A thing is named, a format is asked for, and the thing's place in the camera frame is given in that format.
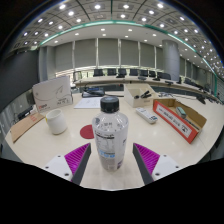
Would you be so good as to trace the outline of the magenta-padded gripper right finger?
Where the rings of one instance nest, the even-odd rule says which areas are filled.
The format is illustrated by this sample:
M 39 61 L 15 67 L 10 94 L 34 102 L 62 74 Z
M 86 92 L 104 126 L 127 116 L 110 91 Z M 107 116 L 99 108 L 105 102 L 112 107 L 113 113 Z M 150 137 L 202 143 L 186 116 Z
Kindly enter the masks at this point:
M 145 185 L 181 170 L 170 156 L 160 155 L 137 143 L 133 144 L 133 155 Z

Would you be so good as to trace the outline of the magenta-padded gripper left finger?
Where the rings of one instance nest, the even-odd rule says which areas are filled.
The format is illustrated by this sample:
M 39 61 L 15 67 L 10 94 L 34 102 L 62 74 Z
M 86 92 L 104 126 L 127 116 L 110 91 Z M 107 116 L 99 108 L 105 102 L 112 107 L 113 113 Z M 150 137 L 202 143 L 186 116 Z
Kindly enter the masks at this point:
M 88 159 L 91 144 L 80 146 L 66 155 L 56 155 L 43 169 L 76 185 L 81 183 Z

